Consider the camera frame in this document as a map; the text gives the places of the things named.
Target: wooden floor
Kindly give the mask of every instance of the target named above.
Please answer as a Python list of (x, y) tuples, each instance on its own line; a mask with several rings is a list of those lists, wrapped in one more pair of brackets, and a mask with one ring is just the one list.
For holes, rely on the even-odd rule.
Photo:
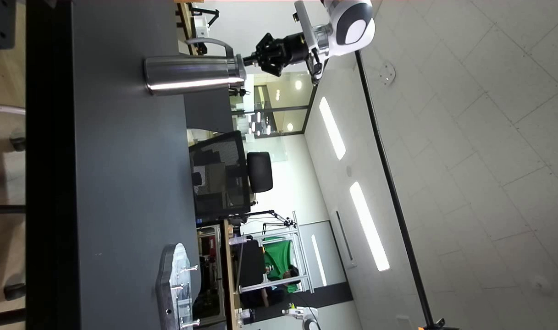
[[(17, 29), (12, 50), (0, 50), (0, 105), (25, 106), (25, 25), (23, 4), (17, 4)], [(0, 113), (0, 204), (25, 203), (25, 152), (12, 152), (8, 137), (12, 132), (24, 130), (22, 115)], [(24, 298), (6, 302), (3, 288), (6, 284), (23, 282), (24, 271), (23, 216), (0, 216), (0, 312), (24, 307)], [(23, 324), (0, 327), (4, 330), (23, 329)]]

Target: fluorescent light panel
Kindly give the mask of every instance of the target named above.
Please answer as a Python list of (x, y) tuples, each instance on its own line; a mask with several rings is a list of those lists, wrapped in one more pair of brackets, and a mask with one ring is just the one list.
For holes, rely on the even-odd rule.
[(315, 235), (312, 235), (312, 244), (314, 245), (314, 251), (316, 253), (316, 260), (317, 260), (317, 266), (319, 267), (319, 275), (321, 276), (321, 283), (323, 284), (323, 286), (327, 286), (326, 274), (323, 271), (323, 263), (321, 263), (321, 257), (319, 256), (319, 249), (317, 248)]
[(354, 182), (352, 186), (350, 186), (350, 195), (352, 196), (354, 207), (356, 207), (356, 213), (358, 213), (362, 230), (365, 232), (366, 240), (369, 242), (370, 252), (373, 254), (377, 269), (379, 271), (385, 271), (389, 268), (387, 255), (385, 255), (383, 244), (377, 232), (377, 227), (375, 226), (373, 217), (370, 215), (369, 206), (366, 204), (365, 195), (362, 193), (358, 182)]
[(340, 131), (336, 126), (336, 121), (334, 121), (334, 117), (331, 115), (330, 106), (327, 104), (326, 98), (321, 98), (319, 111), (321, 112), (323, 123), (326, 125), (331, 144), (336, 152), (336, 157), (338, 157), (338, 160), (341, 160), (346, 153), (346, 147), (344, 147), (344, 141), (342, 141), (342, 136), (340, 136)]

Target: white robot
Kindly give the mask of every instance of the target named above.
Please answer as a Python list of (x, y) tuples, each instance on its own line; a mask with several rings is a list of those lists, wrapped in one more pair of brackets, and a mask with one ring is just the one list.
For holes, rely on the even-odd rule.
[(317, 322), (319, 312), (314, 307), (293, 307), (284, 309), (283, 315), (302, 320), (301, 328), (303, 330), (321, 330)]
[(244, 65), (257, 64), (262, 71), (281, 76), (284, 67), (306, 62), (312, 82), (317, 84), (325, 62), (332, 56), (350, 54), (367, 46), (375, 35), (373, 6), (369, 0), (321, 0), (330, 22), (313, 27), (304, 2), (295, 2), (295, 21), (302, 32), (274, 39), (267, 33)]

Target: person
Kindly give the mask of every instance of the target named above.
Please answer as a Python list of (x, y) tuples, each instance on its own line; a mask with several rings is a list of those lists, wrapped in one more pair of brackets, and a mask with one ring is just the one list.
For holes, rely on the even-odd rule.
[[(299, 276), (299, 269), (293, 265), (289, 265), (287, 271), (282, 275), (282, 278), (292, 278)], [(298, 284), (299, 280), (289, 282), (289, 284)], [(288, 294), (287, 286), (279, 284), (277, 286), (269, 286), (259, 291), (245, 292), (241, 294), (241, 301), (244, 308), (257, 308), (269, 307), (285, 300)]]

